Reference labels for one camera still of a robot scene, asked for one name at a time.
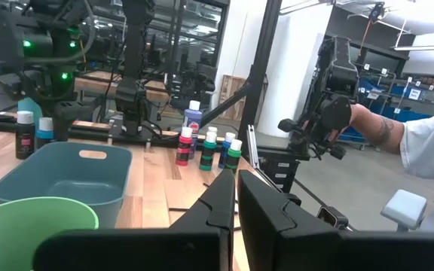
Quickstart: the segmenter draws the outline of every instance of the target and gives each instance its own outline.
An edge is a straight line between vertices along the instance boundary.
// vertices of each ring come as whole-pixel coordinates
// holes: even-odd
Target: black paint bottle
[[[33,112],[18,111],[16,123],[16,158],[25,160],[35,152]]]

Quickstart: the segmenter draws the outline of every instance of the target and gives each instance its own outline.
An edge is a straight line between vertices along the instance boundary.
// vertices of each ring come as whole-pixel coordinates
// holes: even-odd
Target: red paint bottle
[[[177,157],[175,159],[175,164],[179,166],[187,166],[188,164],[188,157],[192,145],[192,132],[192,128],[182,127],[182,132],[179,137],[179,146],[177,147]]]

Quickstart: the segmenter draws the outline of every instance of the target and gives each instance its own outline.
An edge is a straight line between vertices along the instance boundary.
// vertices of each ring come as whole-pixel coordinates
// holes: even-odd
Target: wooden table
[[[110,75],[112,74],[109,72],[90,72],[86,74],[86,76],[102,78],[106,80],[110,79]],[[81,89],[91,89],[93,91],[104,94],[108,86],[109,84],[106,82],[100,82],[100,81],[84,79],[84,78],[75,79],[75,91],[79,91]],[[166,102],[169,99],[169,95],[167,94],[167,89],[165,88],[164,83],[159,81],[149,81],[146,84],[146,86],[160,90],[160,91],[147,90],[146,92],[147,99],[151,101],[162,101],[162,102]],[[108,94],[114,95],[116,90],[117,90],[117,84],[112,83],[110,89],[108,90]]]
[[[105,144],[104,142],[87,142]],[[14,134],[0,132],[0,179],[18,166],[14,150]],[[169,212],[169,208],[189,208],[205,191],[205,184],[211,184],[221,169],[217,167],[219,155],[214,158],[210,172],[198,169],[200,152],[188,166],[177,166],[174,161],[176,149],[145,148],[136,145],[122,145],[132,152],[133,159],[128,176],[124,204],[118,216],[118,228],[168,227],[183,212]],[[255,171],[240,159],[239,169]],[[238,215],[235,226],[239,226]],[[234,233],[234,270],[249,270],[242,232]]]

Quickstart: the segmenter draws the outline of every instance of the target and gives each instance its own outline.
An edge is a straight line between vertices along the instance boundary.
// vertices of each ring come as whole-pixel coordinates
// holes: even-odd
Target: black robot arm
[[[349,48],[349,39],[342,37],[322,43],[302,115],[297,122],[286,119],[279,123],[279,129],[292,132],[290,151],[305,155],[311,149],[318,158],[326,151],[338,159],[345,155],[343,148],[329,141],[329,135],[349,126],[351,104],[356,102],[359,76],[350,62]]]

